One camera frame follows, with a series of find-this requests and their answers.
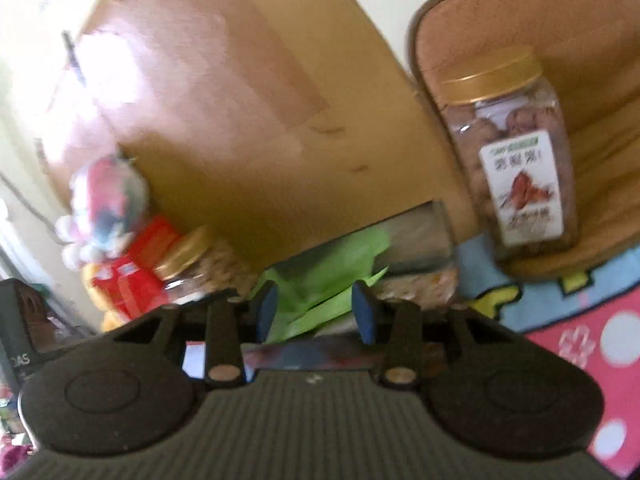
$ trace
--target plastic jar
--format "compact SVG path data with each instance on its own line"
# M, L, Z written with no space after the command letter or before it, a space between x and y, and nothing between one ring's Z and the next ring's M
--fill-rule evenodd
M231 245L221 238L214 240L205 227L177 241L154 270L164 282L169 301L177 304L222 290L235 290L244 299L257 280Z
M578 239L574 172L558 96L526 46L440 77L447 122L497 259L561 251Z

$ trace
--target stuffed toy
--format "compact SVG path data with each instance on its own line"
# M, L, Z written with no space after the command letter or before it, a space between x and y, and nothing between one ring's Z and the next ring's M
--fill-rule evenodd
M72 214L56 222L68 243L62 260L71 270L116 258L126 250L146 219L148 187L128 160L99 158L76 171L69 184Z

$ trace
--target pink fabric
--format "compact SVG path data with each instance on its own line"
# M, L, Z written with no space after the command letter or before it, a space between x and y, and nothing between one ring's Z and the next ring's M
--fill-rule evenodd
M640 286L528 337L598 382L605 413L589 451L628 476L640 457Z
M18 464L29 457L31 446L14 446L11 438L3 437L4 447L0 450L0 478L5 478Z

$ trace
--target glass jar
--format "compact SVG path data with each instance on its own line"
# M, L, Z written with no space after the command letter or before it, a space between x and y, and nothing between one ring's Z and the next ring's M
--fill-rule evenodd
M199 227L176 242L154 269L169 301L184 304L215 292L234 290L238 299L251 292L256 275L222 238Z
M571 150L558 96L526 46L458 64L440 78L442 115L497 259L575 245Z
M426 310L455 301L460 282L456 245L444 204L423 204L378 224L389 247L374 261L385 275L371 288L380 300L412 301Z

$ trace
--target gold jar lid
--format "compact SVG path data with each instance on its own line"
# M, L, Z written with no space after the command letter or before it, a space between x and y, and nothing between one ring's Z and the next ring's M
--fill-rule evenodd
M184 269L192 266L211 247L211 236L201 226L178 240L156 266L154 272L163 282L172 280Z
M508 94L542 76L530 46L508 46L457 63L440 77L442 99L463 105Z

